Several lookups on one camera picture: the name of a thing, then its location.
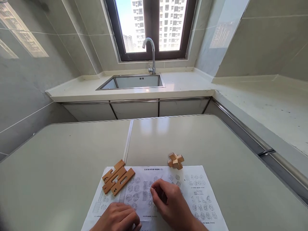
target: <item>window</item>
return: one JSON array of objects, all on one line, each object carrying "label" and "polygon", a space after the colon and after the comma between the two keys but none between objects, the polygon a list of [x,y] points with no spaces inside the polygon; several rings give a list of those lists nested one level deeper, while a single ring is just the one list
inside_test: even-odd
[{"label": "window", "polygon": [[[155,49],[157,60],[185,58],[196,1],[107,0],[108,15],[120,60],[122,62],[150,60],[152,58],[151,45],[147,44],[146,48],[142,48],[146,37],[152,38],[157,47]],[[178,11],[173,11],[176,9],[174,4],[177,6],[177,10],[183,10],[180,20]],[[171,15],[168,12],[170,7],[172,9]],[[180,23],[183,26],[177,28],[176,25]],[[164,44],[165,40],[168,42],[172,37],[179,38],[179,41],[175,40],[176,43],[173,43],[174,46]]]}]

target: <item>cabinet door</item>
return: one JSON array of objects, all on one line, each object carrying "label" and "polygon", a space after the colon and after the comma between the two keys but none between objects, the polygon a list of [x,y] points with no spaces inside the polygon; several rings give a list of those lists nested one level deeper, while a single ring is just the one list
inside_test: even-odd
[{"label": "cabinet door", "polygon": [[108,102],[90,104],[63,104],[63,106],[79,122],[116,119]]},{"label": "cabinet door", "polygon": [[161,99],[159,116],[183,116],[202,114],[207,98],[169,98]]},{"label": "cabinet door", "polygon": [[158,99],[111,101],[118,119],[158,117]]}]

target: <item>faucet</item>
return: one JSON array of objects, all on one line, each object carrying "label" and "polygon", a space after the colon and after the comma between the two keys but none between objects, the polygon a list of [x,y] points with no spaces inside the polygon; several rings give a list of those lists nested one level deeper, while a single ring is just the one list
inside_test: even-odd
[{"label": "faucet", "polygon": [[154,42],[151,38],[145,38],[142,48],[145,48],[145,45],[147,44],[147,42],[150,42],[152,45],[152,53],[153,53],[153,68],[149,68],[149,72],[152,72],[152,74],[156,74],[156,68],[155,68],[155,46],[154,46]]}]

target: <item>white countertop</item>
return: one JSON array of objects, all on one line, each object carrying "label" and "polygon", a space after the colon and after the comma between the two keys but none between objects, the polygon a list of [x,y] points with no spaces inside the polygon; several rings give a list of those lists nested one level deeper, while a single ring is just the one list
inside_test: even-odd
[{"label": "white countertop", "polygon": [[77,78],[47,93],[55,102],[213,96],[308,177],[308,83],[265,76],[212,84],[186,71],[162,73],[165,88],[95,91],[110,77]]},{"label": "white countertop", "polygon": [[230,231],[306,231],[308,209],[216,116],[52,124],[0,163],[9,230],[78,231],[105,167],[203,165]]}]

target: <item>stainless steel sink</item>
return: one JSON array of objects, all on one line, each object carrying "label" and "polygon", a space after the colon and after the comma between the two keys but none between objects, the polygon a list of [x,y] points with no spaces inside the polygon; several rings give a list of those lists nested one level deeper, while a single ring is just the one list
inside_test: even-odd
[{"label": "stainless steel sink", "polygon": [[161,74],[114,75],[96,90],[166,87]]}]

